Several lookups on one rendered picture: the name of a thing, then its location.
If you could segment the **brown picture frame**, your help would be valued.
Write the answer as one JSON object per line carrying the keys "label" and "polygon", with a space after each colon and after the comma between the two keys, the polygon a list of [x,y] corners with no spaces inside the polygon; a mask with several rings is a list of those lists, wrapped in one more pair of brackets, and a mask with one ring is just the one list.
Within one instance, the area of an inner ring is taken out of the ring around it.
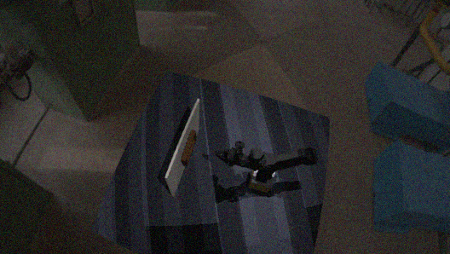
{"label": "brown picture frame", "polygon": [[190,136],[189,136],[189,138],[187,140],[187,143],[186,143],[187,145],[185,145],[184,151],[183,151],[183,154],[182,154],[182,163],[184,165],[188,165],[188,162],[190,160],[192,151],[193,151],[194,146],[195,146],[194,145],[195,141],[196,141],[196,131],[192,130],[191,133],[190,133]]}

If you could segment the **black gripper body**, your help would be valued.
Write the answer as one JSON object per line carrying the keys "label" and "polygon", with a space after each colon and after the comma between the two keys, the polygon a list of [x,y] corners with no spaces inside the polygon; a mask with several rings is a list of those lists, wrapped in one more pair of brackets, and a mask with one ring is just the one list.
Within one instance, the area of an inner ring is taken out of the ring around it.
{"label": "black gripper body", "polygon": [[228,156],[229,166],[239,165],[241,167],[245,167],[247,163],[249,155],[237,154],[236,148],[231,149],[231,152]]}

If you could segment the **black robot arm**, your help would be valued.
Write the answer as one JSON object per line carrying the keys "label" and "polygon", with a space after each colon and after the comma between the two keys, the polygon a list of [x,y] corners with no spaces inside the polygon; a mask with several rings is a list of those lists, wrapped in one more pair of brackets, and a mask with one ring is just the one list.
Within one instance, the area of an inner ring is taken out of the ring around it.
{"label": "black robot arm", "polygon": [[[245,144],[242,141],[235,142],[237,154],[243,153]],[[253,148],[245,164],[245,168],[258,170],[256,181],[266,183],[272,179],[277,170],[283,170],[300,164],[314,165],[318,161],[315,149],[312,147],[299,148],[279,155],[265,153],[261,149]]]}

